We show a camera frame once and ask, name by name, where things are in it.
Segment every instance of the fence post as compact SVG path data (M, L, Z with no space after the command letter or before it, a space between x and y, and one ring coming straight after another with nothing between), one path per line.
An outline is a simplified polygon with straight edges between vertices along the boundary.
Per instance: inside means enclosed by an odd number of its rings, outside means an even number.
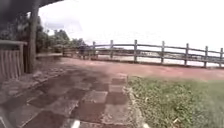
M205 58L204 58L204 67L207 67L207 60L208 60L208 46L205 47Z
M20 54L20 68L21 68L21 74L23 74L24 72L25 72L25 65L24 65L24 63L25 63L25 60L24 60L24 53L23 53L23 47L24 47L24 45L20 45L19 46L19 54Z
M220 62L219 67L222 67L223 48L220 49Z
M187 59L188 59L188 51L189 51L189 44L186 44L186 49L185 49L185 60L184 60L184 65L187 66Z
M134 62L136 63L137 62L137 46L138 46L138 41L135 40L135 45L134 45Z
M114 44L114 41L111 40L110 41L110 59L113 59L113 44Z
M162 47L161 47L161 64L164 63L164 49L165 49L165 42L162 42Z
M93 57L93 59L95 59L95 56L96 56L96 51L95 51L95 45L96 45L96 42L95 41L93 41L93 51L92 51L92 57Z

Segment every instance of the wooden post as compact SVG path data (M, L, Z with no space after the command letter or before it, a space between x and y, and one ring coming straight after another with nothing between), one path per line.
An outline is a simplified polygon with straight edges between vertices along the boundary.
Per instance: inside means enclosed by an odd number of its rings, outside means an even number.
M20 56L20 69L21 69L21 74L23 74L24 73L24 58L23 58L23 56L24 56L24 54L23 54L23 45L21 44L20 46L19 46L19 56Z
M110 41L110 59L113 59L113 44L114 44L114 41L111 40Z
M219 67L222 67L223 48L220 49L220 62Z
M93 51L92 51L92 56L93 56L93 59L96 59L96 48L95 48L95 45L96 45L96 42L93 42Z
M207 61L208 61L208 46L205 47L205 58L204 58L204 67L207 67Z
M186 44L186 49L185 49L185 60L184 60L184 65L187 66L187 59L188 59L188 51L189 51L189 44Z
M138 57L138 51L137 51L137 47L138 47L138 41L135 40L135 45L134 45L134 62L137 62L137 57Z
M31 11L31 27L30 27L30 40L28 42L28 73L32 73L35 69L36 63L36 33L38 23L39 6L42 0L34 0Z
M165 49L165 42L162 42L162 47L161 47L161 64L164 63L164 49Z

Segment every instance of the red path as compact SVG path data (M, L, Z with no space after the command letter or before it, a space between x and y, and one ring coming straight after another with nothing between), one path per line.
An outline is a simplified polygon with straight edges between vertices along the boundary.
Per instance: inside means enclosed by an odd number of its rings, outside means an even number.
M105 73L122 73L135 76L156 76L168 78L186 78L199 80L224 80L224 69L181 68L141 64L100 62L77 59L62 59L64 64L71 64Z

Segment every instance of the curb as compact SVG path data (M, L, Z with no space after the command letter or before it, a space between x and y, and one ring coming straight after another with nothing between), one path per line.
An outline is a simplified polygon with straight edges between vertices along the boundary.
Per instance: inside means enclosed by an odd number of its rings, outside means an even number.
M142 116L142 112L139 109L139 106L137 104L137 101L134 96L134 92L130 85L128 84L128 79L129 77L127 76L127 92L131 101L131 112L132 112L132 117L133 117L133 125L134 128L145 128L145 118Z

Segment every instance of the distant tree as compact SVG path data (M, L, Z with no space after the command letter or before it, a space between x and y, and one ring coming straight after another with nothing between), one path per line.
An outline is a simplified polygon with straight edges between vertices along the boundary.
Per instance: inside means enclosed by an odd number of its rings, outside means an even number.
M56 44L67 44L69 43L70 39L67 35L67 33L64 30L55 30L54 31L54 40Z
M70 41L69 45L72 46L72 47L87 46L82 38L72 39L72 41Z

